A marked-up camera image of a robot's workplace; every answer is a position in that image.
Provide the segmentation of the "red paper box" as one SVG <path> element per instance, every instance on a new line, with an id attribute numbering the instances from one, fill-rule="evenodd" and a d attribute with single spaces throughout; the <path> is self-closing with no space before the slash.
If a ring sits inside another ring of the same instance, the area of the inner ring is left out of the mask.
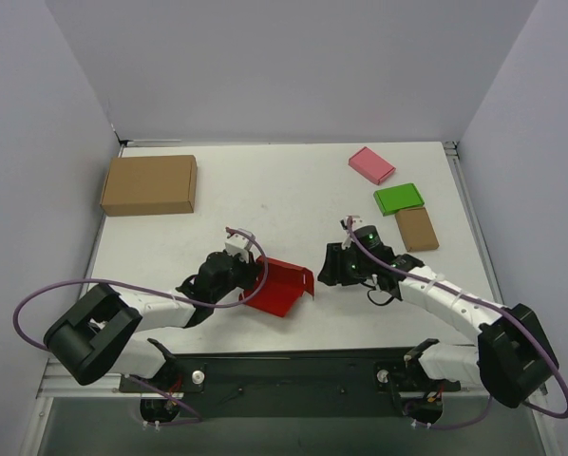
<path id="1" fill-rule="evenodd" d="M 275 258 L 267 258 L 268 276 L 260 292 L 245 302 L 254 309 L 285 317 L 303 294 L 315 296 L 313 272 Z"/>

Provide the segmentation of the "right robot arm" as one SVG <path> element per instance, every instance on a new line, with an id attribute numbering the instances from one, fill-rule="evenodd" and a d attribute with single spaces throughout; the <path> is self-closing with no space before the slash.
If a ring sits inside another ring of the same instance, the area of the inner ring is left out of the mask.
<path id="1" fill-rule="evenodd" d="M 464 291 L 419 258 L 395 254 L 375 226 L 359 218 L 347 217 L 340 224 L 347 237 L 328 244 L 319 282 L 383 292 L 436 316 L 471 343 L 426 341 L 407 354 L 409 369 L 433 381 L 481 385 L 509 408 L 525 402 L 558 371 L 559 362 L 530 308 L 508 308 Z"/>

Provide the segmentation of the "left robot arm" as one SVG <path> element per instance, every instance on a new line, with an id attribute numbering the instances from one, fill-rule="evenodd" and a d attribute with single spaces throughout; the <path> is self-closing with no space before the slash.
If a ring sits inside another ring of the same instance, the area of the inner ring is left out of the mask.
<path id="1" fill-rule="evenodd" d="M 119 372 L 140 376 L 152 390 L 166 390 L 175 378 L 172 356 L 145 332 L 196 327 L 233 290 L 252 290 L 262 273 L 252 254 L 214 252 L 176 289 L 192 304 L 170 294 L 120 293 L 100 283 L 52 324 L 44 344 L 82 386 Z"/>

